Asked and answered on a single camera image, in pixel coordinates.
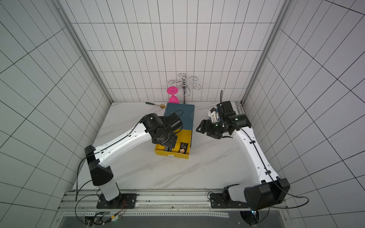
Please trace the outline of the teal drawer cabinet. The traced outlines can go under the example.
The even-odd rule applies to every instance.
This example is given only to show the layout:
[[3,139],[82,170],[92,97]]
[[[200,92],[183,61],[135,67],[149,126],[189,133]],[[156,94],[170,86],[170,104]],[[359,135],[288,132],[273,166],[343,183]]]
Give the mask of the teal drawer cabinet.
[[187,142],[190,147],[194,126],[194,111],[195,105],[193,104],[167,103],[166,110],[164,112],[164,116],[169,116],[172,113],[176,113],[179,116],[183,125],[182,129],[189,131],[189,140]]

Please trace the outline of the black brown cookie packet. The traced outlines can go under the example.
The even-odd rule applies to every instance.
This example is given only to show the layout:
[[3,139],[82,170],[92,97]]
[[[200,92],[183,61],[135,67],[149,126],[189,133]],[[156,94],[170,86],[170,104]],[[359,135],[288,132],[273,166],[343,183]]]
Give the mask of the black brown cookie packet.
[[188,143],[181,142],[180,143],[180,148],[178,150],[178,153],[180,153],[180,154],[186,154],[187,153],[188,146],[189,146]]

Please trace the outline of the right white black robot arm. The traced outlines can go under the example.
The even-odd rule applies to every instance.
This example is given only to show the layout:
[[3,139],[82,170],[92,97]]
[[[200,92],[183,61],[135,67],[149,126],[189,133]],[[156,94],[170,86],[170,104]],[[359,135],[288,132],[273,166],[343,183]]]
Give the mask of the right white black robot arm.
[[237,114],[231,102],[220,102],[212,108],[208,120],[202,120],[196,131],[214,139],[232,138],[239,145],[250,168],[251,180],[224,187],[222,201],[227,207],[244,206],[253,211],[281,204],[290,184],[281,178],[265,157],[245,114]]

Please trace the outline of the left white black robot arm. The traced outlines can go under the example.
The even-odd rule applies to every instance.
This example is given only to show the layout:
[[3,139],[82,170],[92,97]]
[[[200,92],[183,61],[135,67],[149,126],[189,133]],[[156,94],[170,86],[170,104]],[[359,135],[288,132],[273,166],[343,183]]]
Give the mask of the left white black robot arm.
[[136,194],[128,196],[120,192],[110,165],[126,152],[147,141],[174,148],[178,139],[177,130],[181,130],[182,125],[176,113],[169,116],[151,113],[114,140],[98,147],[87,146],[84,151],[91,180],[101,190],[97,209],[133,209],[135,206],[131,200]]

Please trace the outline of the pink hourglass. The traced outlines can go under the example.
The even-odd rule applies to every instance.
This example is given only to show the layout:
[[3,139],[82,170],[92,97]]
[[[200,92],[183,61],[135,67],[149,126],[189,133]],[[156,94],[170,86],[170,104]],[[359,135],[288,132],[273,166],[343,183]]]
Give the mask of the pink hourglass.
[[168,100],[169,103],[175,103],[175,104],[180,103],[178,97],[176,96],[179,92],[179,89],[177,87],[171,86],[171,87],[167,88],[166,91],[167,91],[167,94],[170,95],[169,100]]

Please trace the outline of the black handled gold spoon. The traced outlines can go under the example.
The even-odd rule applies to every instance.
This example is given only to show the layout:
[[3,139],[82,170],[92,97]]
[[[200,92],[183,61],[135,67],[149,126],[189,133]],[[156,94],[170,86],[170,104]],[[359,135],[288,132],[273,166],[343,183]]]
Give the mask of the black handled gold spoon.
[[147,105],[155,105],[155,106],[158,106],[160,108],[165,108],[165,105],[164,104],[155,104],[155,103],[151,103],[151,102],[146,102]]

